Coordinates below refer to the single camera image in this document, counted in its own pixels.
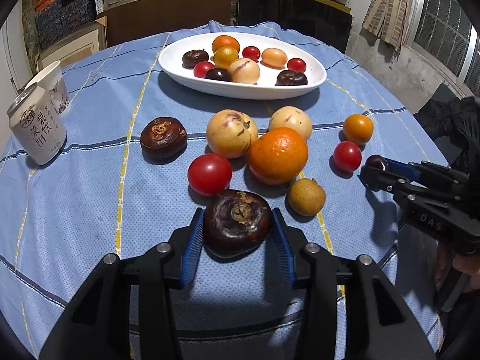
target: person's hand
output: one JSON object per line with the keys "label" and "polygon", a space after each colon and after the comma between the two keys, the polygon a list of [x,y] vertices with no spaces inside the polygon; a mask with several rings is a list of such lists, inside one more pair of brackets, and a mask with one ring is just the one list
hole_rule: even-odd
{"label": "person's hand", "polygon": [[[448,254],[448,248],[439,242],[434,277],[436,287],[440,285],[442,278],[446,274],[448,268]],[[465,287],[464,292],[471,292],[472,290],[480,289],[480,255],[462,256],[457,254],[452,261],[452,266],[457,271],[471,276],[470,283]]]}

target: striped tablecloth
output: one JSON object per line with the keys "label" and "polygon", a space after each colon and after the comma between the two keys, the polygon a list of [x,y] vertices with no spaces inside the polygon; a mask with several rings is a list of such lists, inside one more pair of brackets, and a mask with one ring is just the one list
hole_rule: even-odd
{"label": "striped tablecloth", "polygon": [[[172,81],[158,53],[167,44],[206,32],[250,32],[297,45],[327,69],[328,79],[308,95],[264,102],[210,96]],[[64,69],[73,105],[63,119],[68,140],[47,168],[36,168],[16,139],[0,157],[0,310],[21,342],[38,356],[68,301],[100,258],[143,254],[186,226],[206,200],[189,193],[186,172],[206,149],[206,125],[224,108],[245,112],[261,132],[284,105],[305,110],[314,123],[309,160],[302,176],[325,188],[317,218],[297,222],[285,209],[284,187],[266,187],[244,167],[231,187],[266,197],[288,224],[310,242],[355,258],[369,254],[395,283],[434,348],[442,328],[431,302],[435,242],[405,226],[389,194],[366,192],[357,178],[330,167],[343,120],[363,113],[374,134],[363,157],[381,154],[402,162],[446,161],[403,105],[354,61],[332,47],[273,23],[227,27],[216,22],[193,30],[162,33],[98,52]],[[139,136],[157,116],[177,117],[188,148],[162,166],[146,162]],[[291,359],[304,293],[290,290],[267,240],[248,257],[219,265],[202,252],[194,284],[172,294],[186,360]],[[338,299],[337,358],[345,345],[344,299]],[[138,353],[138,320],[130,318]]]}

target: white oval plate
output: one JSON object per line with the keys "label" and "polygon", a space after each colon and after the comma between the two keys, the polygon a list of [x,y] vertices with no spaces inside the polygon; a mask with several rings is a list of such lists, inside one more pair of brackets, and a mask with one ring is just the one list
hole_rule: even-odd
{"label": "white oval plate", "polygon": [[[183,54],[189,50],[205,50],[208,52],[208,55],[212,57],[212,42],[219,35],[233,36],[240,43],[241,50],[239,57],[242,57],[242,50],[244,47],[255,46],[260,49],[260,52],[263,52],[263,50],[269,47],[275,47],[283,50],[289,59],[303,59],[307,64],[305,75],[307,76],[308,84],[298,86],[275,86],[277,76],[282,69],[272,69],[261,63],[259,63],[260,78],[256,85],[196,78],[193,69],[186,69],[182,66]],[[323,65],[306,51],[282,42],[281,40],[241,32],[206,33],[177,40],[177,42],[168,45],[162,50],[158,56],[158,62],[163,71],[181,85],[211,95],[233,97],[237,99],[288,99],[304,95],[314,90],[324,83],[327,78],[327,72]]]}

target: dark brown water chestnut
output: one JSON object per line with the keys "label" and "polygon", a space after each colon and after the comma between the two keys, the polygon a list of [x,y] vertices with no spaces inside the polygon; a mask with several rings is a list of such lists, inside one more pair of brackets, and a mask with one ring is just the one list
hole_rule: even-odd
{"label": "dark brown water chestnut", "polygon": [[157,117],[143,129],[140,145],[148,157],[166,160],[185,149],[187,132],[174,117]]}
{"label": "dark brown water chestnut", "polygon": [[261,196],[224,190],[212,199],[203,219],[203,241],[215,259],[238,259],[256,249],[270,232],[270,206]]}
{"label": "dark brown water chestnut", "polygon": [[209,80],[228,81],[229,83],[232,82],[232,76],[230,75],[229,71],[227,69],[220,69],[218,67],[207,71],[205,78]]}
{"label": "dark brown water chestnut", "polygon": [[303,73],[296,73],[293,70],[283,70],[277,76],[277,85],[307,85],[307,76]]}
{"label": "dark brown water chestnut", "polygon": [[181,61],[184,68],[193,69],[199,62],[208,61],[208,53],[205,50],[190,50],[183,55]]}
{"label": "dark brown water chestnut", "polygon": [[388,166],[387,160],[378,154],[374,154],[368,157],[367,160],[365,161],[365,165],[368,165],[369,167],[373,167],[373,168],[379,168],[386,172],[388,172],[388,169],[390,168]]}

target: white cup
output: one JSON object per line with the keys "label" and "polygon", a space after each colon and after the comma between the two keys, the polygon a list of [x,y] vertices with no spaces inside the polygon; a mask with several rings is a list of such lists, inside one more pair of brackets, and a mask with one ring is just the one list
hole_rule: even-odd
{"label": "white cup", "polygon": [[53,62],[42,69],[30,80],[27,87],[33,83],[37,83],[39,87],[48,92],[52,98],[55,110],[60,115],[60,118],[63,118],[70,110],[70,98],[63,80],[60,61]]}

